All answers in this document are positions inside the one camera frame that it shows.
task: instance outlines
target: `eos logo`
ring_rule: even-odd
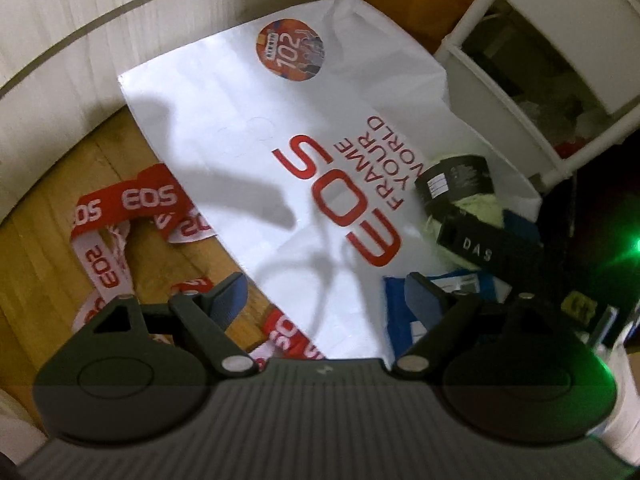
[[[180,234],[184,237],[193,236],[197,232],[211,231],[211,226],[207,224],[201,214],[198,214],[195,218],[189,217],[183,222],[180,222],[179,227]]]
[[[124,209],[134,210],[141,207],[171,206],[178,202],[178,196],[173,192],[173,184],[162,186],[157,191],[149,187],[142,189],[126,189],[122,192]]]
[[[306,359],[324,359],[322,352],[319,351],[311,341],[305,346],[302,355]]]
[[[287,316],[280,316],[276,322],[274,330],[269,334],[271,339],[278,348],[285,352],[291,348],[291,338],[298,333],[298,328]]]
[[[111,264],[102,254],[100,246],[94,246],[92,249],[89,249],[84,254],[84,257],[106,288],[113,288],[120,284],[118,275],[111,269]]]
[[[158,229],[164,229],[169,225],[171,218],[174,216],[173,213],[161,213],[159,215],[154,216],[154,221],[156,222],[156,227]]]
[[[273,153],[280,164],[282,164],[293,176],[301,180],[308,180],[315,177],[320,171],[318,169],[318,165],[314,162],[311,156],[303,151],[303,145],[312,148],[326,164],[331,164],[334,161],[334,158],[329,155],[329,153],[327,153],[320,144],[306,135],[292,137],[289,141],[291,151],[300,160],[298,165],[291,162],[280,150],[273,150],[271,153]],[[335,212],[332,209],[332,206],[326,202],[322,195],[322,191],[334,183],[335,185],[342,186],[344,192],[350,193],[356,202],[356,204],[347,213],[338,214]],[[343,170],[333,168],[319,175],[311,186],[311,196],[313,197],[318,209],[336,225],[339,225],[340,227],[347,227],[357,221],[360,221],[358,225],[370,238],[368,244],[376,245],[379,250],[382,250],[382,252],[378,254],[371,252],[371,250],[353,231],[350,231],[345,238],[347,238],[351,245],[353,245],[371,265],[375,267],[384,267],[394,259],[396,254],[398,254],[402,244],[402,238],[398,234],[398,231],[396,231],[388,218],[378,208],[374,208],[369,213],[370,216],[376,218],[377,222],[382,225],[382,234],[379,229],[376,229],[370,223],[370,216],[367,219],[369,200],[357,184],[354,183],[351,177]]]
[[[84,225],[87,222],[94,222],[102,216],[102,209],[98,207],[100,205],[100,199],[96,198],[91,200],[88,204],[81,204],[76,206],[76,217],[74,218],[74,225]]]
[[[105,304],[104,300],[98,297],[94,302],[94,307],[86,313],[86,316],[84,316],[84,324],[89,323],[95,316],[100,314],[100,311],[104,308]]]

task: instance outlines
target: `yellow label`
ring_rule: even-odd
[[[561,309],[568,316],[587,326],[596,314],[598,303],[577,290],[572,290],[562,301]]]

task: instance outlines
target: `red object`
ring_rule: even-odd
[[[575,137],[575,140],[558,144],[557,146],[554,146],[554,149],[556,150],[556,153],[560,155],[560,158],[569,158],[574,153],[583,149],[588,143],[589,141],[587,139]]]
[[[203,294],[204,292],[209,292],[212,287],[213,282],[206,276],[203,276],[196,280],[176,283],[171,286],[171,292],[172,294],[176,294],[178,292],[197,292],[199,294]]]
[[[124,247],[129,220],[140,217],[154,217],[162,237],[172,243],[214,235],[164,164],[140,171],[135,179],[84,195],[74,212],[71,245],[103,304],[119,294],[133,293]],[[107,241],[100,229],[105,229]],[[203,286],[209,290],[210,282]],[[84,312],[99,311],[101,306],[92,305],[97,295],[90,296],[89,304],[82,307]]]
[[[290,359],[324,359],[324,355],[300,332],[297,326],[273,307],[262,326],[262,332]]]

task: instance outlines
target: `circular sticker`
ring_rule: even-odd
[[[324,62],[320,36],[300,20],[271,22],[258,34],[255,49],[262,64],[290,81],[306,81]]]

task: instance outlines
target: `black label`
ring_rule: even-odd
[[[438,218],[441,205],[467,196],[491,194],[491,180],[486,159],[480,155],[452,156],[431,166],[415,181],[415,187],[428,214]]]

